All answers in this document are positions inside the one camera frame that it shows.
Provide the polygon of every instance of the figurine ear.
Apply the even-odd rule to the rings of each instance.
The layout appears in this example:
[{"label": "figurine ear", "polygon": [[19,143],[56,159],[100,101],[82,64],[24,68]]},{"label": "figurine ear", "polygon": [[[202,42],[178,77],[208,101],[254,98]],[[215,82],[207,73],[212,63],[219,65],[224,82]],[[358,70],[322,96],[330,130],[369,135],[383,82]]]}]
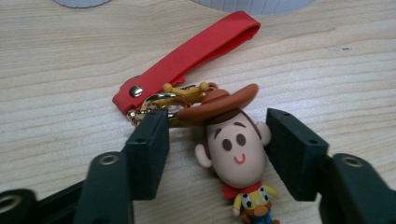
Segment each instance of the figurine ear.
[{"label": "figurine ear", "polygon": [[212,166],[212,160],[206,156],[204,145],[198,144],[195,147],[195,157],[203,167],[209,168]]},{"label": "figurine ear", "polygon": [[256,126],[259,129],[260,135],[262,136],[262,145],[268,145],[271,141],[270,128],[268,128],[268,125],[262,121],[257,122]]}]

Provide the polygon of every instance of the figurine face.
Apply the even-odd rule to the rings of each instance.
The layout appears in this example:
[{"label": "figurine face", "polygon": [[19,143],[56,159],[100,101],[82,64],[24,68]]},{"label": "figurine face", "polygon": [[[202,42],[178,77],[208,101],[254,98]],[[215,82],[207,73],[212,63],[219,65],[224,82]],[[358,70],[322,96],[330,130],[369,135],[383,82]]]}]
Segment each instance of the figurine face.
[{"label": "figurine face", "polygon": [[229,186],[246,188],[262,177],[265,153],[262,140],[244,114],[206,126],[211,164]]}]

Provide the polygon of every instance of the brown hair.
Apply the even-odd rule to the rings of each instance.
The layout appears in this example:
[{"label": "brown hair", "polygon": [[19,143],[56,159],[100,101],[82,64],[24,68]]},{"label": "brown hair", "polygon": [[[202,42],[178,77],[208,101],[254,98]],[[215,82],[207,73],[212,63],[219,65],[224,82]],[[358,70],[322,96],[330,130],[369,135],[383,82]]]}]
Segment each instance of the brown hair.
[{"label": "brown hair", "polygon": [[247,118],[248,122],[253,126],[254,130],[255,130],[256,133],[259,135],[260,139],[262,139],[262,135],[260,134],[260,131],[259,131],[259,129],[257,128],[256,124],[253,122],[253,120],[252,120],[243,110],[241,110],[241,109],[234,109],[234,110],[230,110],[230,111],[228,111],[228,112],[226,112],[226,113],[217,115],[217,116],[215,116],[214,118],[208,119],[208,120],[205,122],[205,126],[204,126],[204,128],[203,128],[203,132],[204,132],[204,134],[203,134],[203,138],[204,138],[204,139],[203,139],[203,145],[204,145],[204,148],[205,148],[206,156],[207,156],[210,160],[211,160],[211,157],[210,157],[210,151],[209,151],[209,144],[207,143],[207,135],[206,135],[207,131],[206,131],[206,127],[207,127],[208,125],[211,125],[211,124],[219,124],[219,123],[222,123],[222,122],[227,121],[227,120],[229,120],[229,119],[233,119],[233,118],[236,117],[238,114],[243,114],[243,115]]}]

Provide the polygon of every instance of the cartoon cowboy figure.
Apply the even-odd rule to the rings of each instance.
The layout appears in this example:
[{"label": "cartoon cowboy figure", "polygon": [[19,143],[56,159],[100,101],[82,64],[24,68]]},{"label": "cartoon cowboy figure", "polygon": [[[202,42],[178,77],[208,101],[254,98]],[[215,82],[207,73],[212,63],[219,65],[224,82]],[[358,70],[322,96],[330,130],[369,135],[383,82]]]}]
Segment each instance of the cartoon cowboy figure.
[{"label": "cartoon cowboy figure", "polygon": [[213,166],[228,185],[222,191],[225,198],[234,198],[233,214],[240,215],[242,204],[246,223],[278,224],[278,220],[271,219],[269,201],[269,195],[276,197],[277,191],[261,182],[265,166],[263,146],[270,142],[271,134],[264,122],[254,124],[242,111],[257,91],[255,84],[234,94],[210,91],[201,105],[181,110],[177,117],[205,126],[204,142],[195,147],[195,156],[205,168]]}]

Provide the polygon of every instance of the blue pants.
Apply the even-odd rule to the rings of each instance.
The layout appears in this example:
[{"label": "blue pants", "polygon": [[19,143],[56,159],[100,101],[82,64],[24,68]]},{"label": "blue pants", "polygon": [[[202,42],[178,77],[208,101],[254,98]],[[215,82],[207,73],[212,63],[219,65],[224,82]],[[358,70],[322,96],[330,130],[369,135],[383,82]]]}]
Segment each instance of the blue pants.
[{"label": "blue pants", "polygon": [[256,224],[271,224],[272,219],[270,216],[271,209],[268,210],[267,214],[265,214],[263,217],[256,217],[256,216],[251,216],[250,218],[254,221]]}]

